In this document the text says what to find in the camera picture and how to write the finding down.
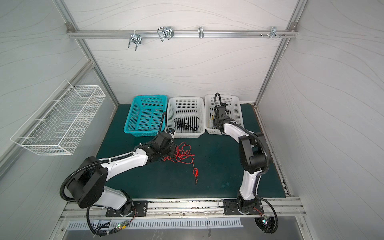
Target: black mounting plate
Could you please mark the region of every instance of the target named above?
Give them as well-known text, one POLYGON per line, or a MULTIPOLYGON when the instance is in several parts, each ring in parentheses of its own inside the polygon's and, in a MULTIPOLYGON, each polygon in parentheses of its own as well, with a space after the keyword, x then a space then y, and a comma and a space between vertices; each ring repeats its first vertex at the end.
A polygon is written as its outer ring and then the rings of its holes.
MULTIPOLYGON (((147 214, 148 201, 133 201, 133 207, 136 209, 135 217, 145 217, 147 214)), ((135 211, 131 211, 127 217, 133 217, 135 211)), ((121 217, 120 214, 116 212, 114 209, 107 209, 107 213, 105 213, 106 217, 121 217)))
POLYGON ((240 210, 237 208, 237 203, 234 202, 233 199, 224 199, 223 204, 225 215, 260 215, 260 213, 253 209, 253 207, 259 210, 261 213, 264 213, 263 205, 260 199, 257 199, 256 203, 253 206, 250 206, 248 209, 246 209, 246 213, 240 212, 240 210))

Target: white wire basket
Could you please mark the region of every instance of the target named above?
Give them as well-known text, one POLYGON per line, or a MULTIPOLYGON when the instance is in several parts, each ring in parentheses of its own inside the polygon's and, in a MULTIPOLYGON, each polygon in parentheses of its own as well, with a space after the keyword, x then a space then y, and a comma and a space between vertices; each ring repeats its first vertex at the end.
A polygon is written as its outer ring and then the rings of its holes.
MULTIPOLYGON (((228 110, 229 117, 236 121, 237 124, 244 127, 243 114, 241 112, 240 100, 236 96, 221 95, 221 102, 226 103, 226 109, 228 110)), ((208 94, 205 96, 205 126, 209 134, 221 135, 220 130, 213 126, 213 117, 215 114, 215 95, 208 94)))
POLYGON ((205 132, 204 102, 198 97, 171 98, 167 127, 176 129, 175 138, 197 138, 205 132))
POLYGON ((98 85, 69 84, 65 89, 59 87, 52 95, 58 91, 62 91, 60 97, 57 100, 50 100, 50 97, 45 101, 11 137, 11 141, 37 155, 73 154, 105 94, 98 85))

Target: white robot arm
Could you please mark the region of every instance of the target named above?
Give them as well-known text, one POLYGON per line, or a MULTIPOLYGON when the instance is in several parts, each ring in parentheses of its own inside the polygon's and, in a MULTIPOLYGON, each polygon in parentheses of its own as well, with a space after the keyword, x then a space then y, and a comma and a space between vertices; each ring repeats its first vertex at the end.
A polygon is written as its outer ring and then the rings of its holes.
MULTIPOLYGON (((231 136, 239 143, 240 162, 244 174, 238 191, 236 208, 242 214, 249 213, 254 207, 260 209, 257 200, 261 198, 257 197, 257 188, 261 175, 266 173, 269 168, 267 153, 258 138, 262 136, 262 133, 255 134, 237 125, 234 120, 229 118, 221 99, 220 105, 215 107, 213 121, 214 126, 220 129, 222 134, 231 136)), ((124 191, 105 186, 105 182, 132 168, 161 161, 166 156, 173 157, 175 148, 173 133, 159 130, 153 140, 135 147, 132 152, 104 159, 89 157, 63 182, 60 196, 66 201, 77 202, 80 208, 101 205, 114 209, 121 216, 127 216, 132 212, 133 200, 124 191), (65 187, 73 198, 65 195, 65 187)))

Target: wall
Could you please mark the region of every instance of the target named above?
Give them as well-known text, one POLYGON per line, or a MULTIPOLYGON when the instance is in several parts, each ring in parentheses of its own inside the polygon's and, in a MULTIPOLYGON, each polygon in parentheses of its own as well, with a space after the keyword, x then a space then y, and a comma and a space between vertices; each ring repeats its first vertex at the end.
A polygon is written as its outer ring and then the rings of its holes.
POLYGON ((87 59, 68 39, 52 1, 2 1, 0 23, 1 156, 9 138, 87 59))
POLYGON ((310 0, 259 104, 314 239, 384 238, 383 12, 310 0))
MULTIPOLYGON (((76 1, 65 0, 81 30, 285 29, 297 0, 272 1, 76 1)), ((276 39, 128 39, 87 43, 120 103, 137 95, 222 94, 253 102, 275 55, 276 39)))
MULTIPOLYGON (((1 155, 11 145, 12 134, 87 59, 67 37, 50 0, 3 1, 0 23, 1 155)), ((93 70, 81 84, 101 85, 93 70)), ((58 194, 62 181, 96 154, 113 111, 107 97, 72 156, 23 152, 0 180, 1 239, 49 238, 66 203, 58 194)))

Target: plastic basket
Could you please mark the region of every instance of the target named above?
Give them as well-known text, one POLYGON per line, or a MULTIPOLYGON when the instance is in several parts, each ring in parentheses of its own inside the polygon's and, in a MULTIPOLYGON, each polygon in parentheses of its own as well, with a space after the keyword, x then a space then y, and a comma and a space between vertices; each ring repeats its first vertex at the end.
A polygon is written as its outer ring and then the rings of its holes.
POLYGON ((185 122, 196 131, 188 128, 178 128, 175 138, 197 138, 205 132, 204 102, 197 97, 177 97, 171 98, 168 102, 167 126, 175 128, 179 122, 185 122))
MULTIPOLYGON (((208 94, 205 96, 205 128, 209 134, 218 134, 221 135, 220 130, 215 128, 212 124, 212 119, 214 117, 215 111, 215 95, 208 94)), ((236 96, 231 95, 221 95, 221 102, 226 103, 229 116, 236 121, 237 124, 244 126, 243 123, 243 114, 241 113, 240 100, 236 96)))
POLYGON ((166 95, 145 95, 133 99, 124 132, 135 137, 155 136, 160 127, 161 116, 167 110, 166 95))

